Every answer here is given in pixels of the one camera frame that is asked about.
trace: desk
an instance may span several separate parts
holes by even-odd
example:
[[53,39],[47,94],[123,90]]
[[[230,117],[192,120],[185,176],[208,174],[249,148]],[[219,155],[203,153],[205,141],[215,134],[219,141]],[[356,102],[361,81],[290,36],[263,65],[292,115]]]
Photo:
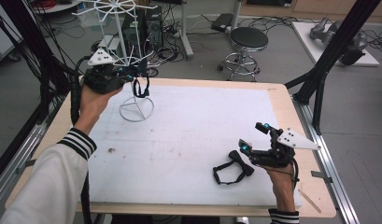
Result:
[[[264,83],[242,83],[224,81],[186,80],[186,79],[163,79],[154,78],[152,86],[174,86],[181,88],[219,88],[223,90],[258,90],[267,92],[271,102],[277,125],[291,127],[298,133],[304,134],[303,127],[299,121],[287,89],[281,84]],[[62,105],[58,115],[50,125],[43,141],[35,152],[33,159],[47,146],[59,141],[70,126],[69,117],[70,102],[67,99]],[[296,150],[296,159],[300,164],[300,179],[298,193],[302,200],[299,208],[302,217],[333,217],[335,210],[324,181],[312,177],[311,171],[318,171],[318,166],[313,153],[309,150]],[[28,167],[22,174],[18,184],[7,200],[9,206],[24,183],[29,178],[31,168]],[[200,216],[231,216],[231,217],[260,217],[267,216],[267,211],[262,206],[254,205],[198,205],[198,204],[158,204],[158,203],[92,203],[93,213],[131,213],[131,214],[171,214],[171,215],[200,215]]]

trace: sleeve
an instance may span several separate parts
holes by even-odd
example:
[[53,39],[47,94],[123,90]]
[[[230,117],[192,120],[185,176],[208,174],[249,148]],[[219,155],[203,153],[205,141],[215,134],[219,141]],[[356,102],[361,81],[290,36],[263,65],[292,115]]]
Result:
[[271,224],[299,223],[299,212],[281,212],[277,209],[269,209],[269,215],[272,219]]
[[73,128],[46,148],[0,223],[72,223],[96,144]]

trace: round stool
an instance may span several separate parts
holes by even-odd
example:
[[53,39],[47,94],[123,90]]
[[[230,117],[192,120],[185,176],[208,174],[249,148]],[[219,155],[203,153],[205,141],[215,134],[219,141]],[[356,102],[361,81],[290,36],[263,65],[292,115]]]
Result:
[[252,82],[255,82],[255,75],[261,72],[261,68],[248,53],[266,49],[268,43],[266,34],[254,28],[239,27],[231,32],[230,38],[236,53],[226,56],[225,60],[219,64],[218,70],[222,71],[226,67],[232,71],[227,78],[228,81],[231,81],[233,75],[237,74],[243,76],[252,75]]

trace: white board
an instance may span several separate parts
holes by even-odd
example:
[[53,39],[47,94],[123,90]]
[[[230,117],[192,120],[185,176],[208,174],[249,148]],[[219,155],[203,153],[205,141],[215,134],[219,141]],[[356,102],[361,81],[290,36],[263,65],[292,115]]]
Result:
[[[319,39],[311,39],[310,38],[310,29],[315,27],[317,23],[311,22],[297,22],[294,21],[292,26],[298,35],[298,37],[302,40],[304,47],[307,49],[310,57],[313,59],[313,62],[316,63],[321,57],[322,52],[325,50],[326,46]],[[325,31],[329,29],[331,25],[325,25]],[[359,58],[352,66],[378,66],[379,62],[366,50],[362,51],[365,53],[364,56]]]
[[[245,155],[240,153],[255,172],[238,184],[218,185],[212,171],[230,161],[239,138],[254,149],[269,149],[270,137],[254,128],[257,121],[277,127],[267,91],[153,85],[149,90],[155,104],[149,119],[121,117],[120,105],[132,96],[126,85],[95,125],[91,202],[276,205],[269,176]],[[236,163],[219,176],[234,181],[240,173]]]

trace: black and white striped cuff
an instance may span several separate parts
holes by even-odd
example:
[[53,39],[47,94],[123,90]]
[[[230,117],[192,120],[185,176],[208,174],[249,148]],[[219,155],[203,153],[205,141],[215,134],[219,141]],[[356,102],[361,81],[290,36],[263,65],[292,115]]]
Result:
[[71,147],[85,160],[97,149],[97,145],[93,140],[76,128],[72,128],[59,144]]
[[299,212],[281,212],[277,209],[269,209],[269,214],[273,224],[299,223]]

